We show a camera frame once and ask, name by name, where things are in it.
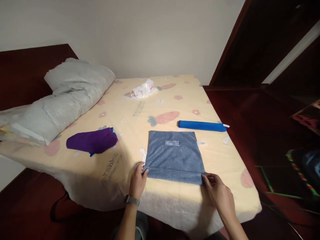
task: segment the watch strap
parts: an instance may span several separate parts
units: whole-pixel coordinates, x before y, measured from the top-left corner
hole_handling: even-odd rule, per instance
[[[131,197],[129,194],[126,196],[126,203],[133,203],[139,207],[140,201],[134,197]]]

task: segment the gray towel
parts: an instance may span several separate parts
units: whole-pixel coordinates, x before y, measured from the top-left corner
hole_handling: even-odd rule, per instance
[[[195,133],[150,131],[146,169],[150,178],[203,184],[205,172]]]

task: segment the purple cloth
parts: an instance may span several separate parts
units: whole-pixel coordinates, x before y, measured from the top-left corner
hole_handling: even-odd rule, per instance
[[[93,132],[77,133],[67,139],[67,148],[90,153],[103,153],[116,145],[118,138],[110,128]]]

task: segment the bed sheet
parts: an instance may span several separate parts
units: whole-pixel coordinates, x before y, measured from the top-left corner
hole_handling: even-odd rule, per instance
[[[131,90],[145,78],[116,80],[101,100],[44,148],[0,143],[0,154],[60,180],[70,198],[106,211],[123,207],[133,166],[145,161],[150,130],[194,131],[206,172],[218,174],[231,189],[240,222],[261,211],[258,192],[227,132],[180,129],[177,121],[219,122],[199,80],[193,75],[151,77],[158,92],[133,99]],[[67,149],[68,137],[114,127],[118,143],[102,154]],[[203,239],[223,227],[204,186],[148,178],[139,210],[192,239]]]

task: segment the wooden headboard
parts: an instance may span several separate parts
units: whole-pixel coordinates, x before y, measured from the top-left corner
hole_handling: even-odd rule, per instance
[[[68,44],[0,52],[0,111],[52,94],[43,77],[69,57],[78,59]]]

